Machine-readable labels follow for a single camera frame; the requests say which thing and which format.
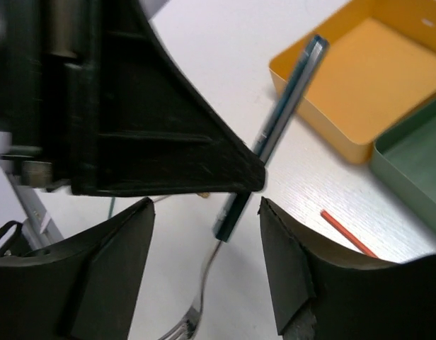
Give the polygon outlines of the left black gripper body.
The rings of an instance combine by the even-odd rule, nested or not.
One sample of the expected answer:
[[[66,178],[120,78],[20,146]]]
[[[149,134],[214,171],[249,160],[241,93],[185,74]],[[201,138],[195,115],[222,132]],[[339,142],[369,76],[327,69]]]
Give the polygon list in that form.
[[[0,1],[0,131],[22,184],[96,190],[96,1]]]

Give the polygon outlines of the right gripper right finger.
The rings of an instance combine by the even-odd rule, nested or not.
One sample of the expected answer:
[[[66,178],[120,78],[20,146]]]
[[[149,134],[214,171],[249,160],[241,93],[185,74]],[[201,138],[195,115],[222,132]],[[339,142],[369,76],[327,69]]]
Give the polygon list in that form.
[[[267,198],[260,233],[283,339],[436,339],[436,254],[393,263],[348,249]]]

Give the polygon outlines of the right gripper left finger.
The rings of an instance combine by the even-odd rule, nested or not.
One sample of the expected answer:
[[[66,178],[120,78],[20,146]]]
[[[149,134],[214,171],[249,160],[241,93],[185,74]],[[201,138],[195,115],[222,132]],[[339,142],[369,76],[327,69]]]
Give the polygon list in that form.
[[[25,256],[0,258],[0,339],[126,339],[154,228],[144,198]]]

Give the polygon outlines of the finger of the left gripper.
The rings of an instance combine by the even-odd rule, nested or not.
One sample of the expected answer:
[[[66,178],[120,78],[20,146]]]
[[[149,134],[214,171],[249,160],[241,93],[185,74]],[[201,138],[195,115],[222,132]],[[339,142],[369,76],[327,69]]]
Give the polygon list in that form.
[[[76,1],[71,189],[85,196],[254,192],[262,162],[168,56],[138,1]]]

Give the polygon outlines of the fork with green marbled handle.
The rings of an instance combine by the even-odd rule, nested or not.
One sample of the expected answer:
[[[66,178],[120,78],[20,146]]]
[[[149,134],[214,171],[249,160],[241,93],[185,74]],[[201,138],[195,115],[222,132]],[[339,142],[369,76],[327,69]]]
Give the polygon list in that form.
[[[268,116],[266,123],[253,147],[253,153],[267,165],[281,139],[291,117],[301,103],[316,71],[320,67],[328,49],[327,39],[314,35],[300,55],[299,61],[285,86],[285,89]],[[202,262],[200,283],[193,302],[184,316],[162,339],[194,339],[202,321],[204,311],[205,287],[212,264],[222,246],[232,235],[247,203],[250,193],[231,194],[213,227],[215,241]]]

